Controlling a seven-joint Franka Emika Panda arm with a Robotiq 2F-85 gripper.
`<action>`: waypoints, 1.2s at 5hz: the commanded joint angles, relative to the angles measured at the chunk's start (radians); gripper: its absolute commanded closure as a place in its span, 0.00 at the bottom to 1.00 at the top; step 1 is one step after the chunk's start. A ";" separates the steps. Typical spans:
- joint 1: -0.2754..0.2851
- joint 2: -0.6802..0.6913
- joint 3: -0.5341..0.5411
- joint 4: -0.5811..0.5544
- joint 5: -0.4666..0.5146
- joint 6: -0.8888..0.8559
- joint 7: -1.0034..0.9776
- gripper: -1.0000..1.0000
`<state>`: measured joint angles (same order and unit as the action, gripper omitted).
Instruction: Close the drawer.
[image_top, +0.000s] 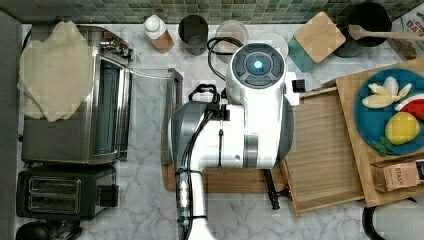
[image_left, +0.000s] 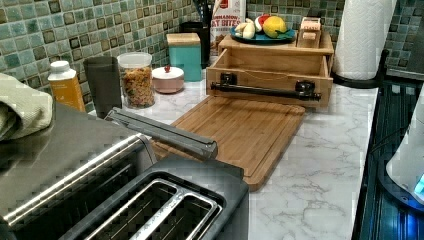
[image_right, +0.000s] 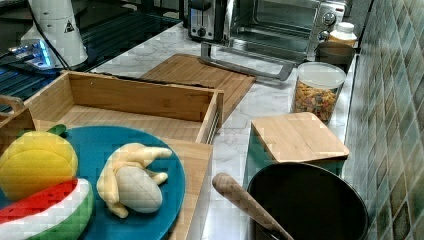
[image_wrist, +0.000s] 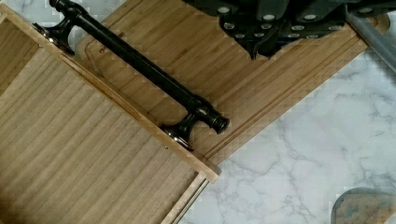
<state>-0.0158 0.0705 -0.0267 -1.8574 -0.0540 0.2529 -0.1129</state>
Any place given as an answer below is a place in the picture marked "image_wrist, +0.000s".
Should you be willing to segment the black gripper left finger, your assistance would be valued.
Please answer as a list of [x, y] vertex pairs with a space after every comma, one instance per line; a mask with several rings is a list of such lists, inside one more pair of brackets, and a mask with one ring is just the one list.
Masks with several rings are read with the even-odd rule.
[[282, 0], [183, 0], [206, 15], [219, 18], [219, 27], [255, 60], [271, 58], [282, 44]]

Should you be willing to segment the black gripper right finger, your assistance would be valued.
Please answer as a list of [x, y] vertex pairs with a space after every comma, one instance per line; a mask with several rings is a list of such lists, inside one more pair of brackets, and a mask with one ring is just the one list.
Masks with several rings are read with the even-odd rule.
[[338, 31], [347, 13], [368, 18], [394, 10], [395, 0], [258, 0], [264, 37], [257, 52], [270, 58], [299, 38], [321, 38]]

